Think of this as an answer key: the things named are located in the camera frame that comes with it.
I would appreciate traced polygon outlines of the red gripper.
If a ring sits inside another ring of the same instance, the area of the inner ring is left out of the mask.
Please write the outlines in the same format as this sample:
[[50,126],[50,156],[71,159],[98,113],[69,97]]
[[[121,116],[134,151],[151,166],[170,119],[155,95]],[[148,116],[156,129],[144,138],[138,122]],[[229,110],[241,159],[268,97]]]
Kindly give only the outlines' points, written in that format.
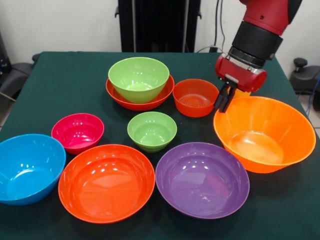
[[[232,81],[243,92],[256,92],[266,81],[267,72],[260,68],[254,68],[235,58],[222,53],[216,63],[215,72],[225,81]],[[214,103],[214,109],[225,113],[235,96],[236,87],[225,83],[220,89]]]

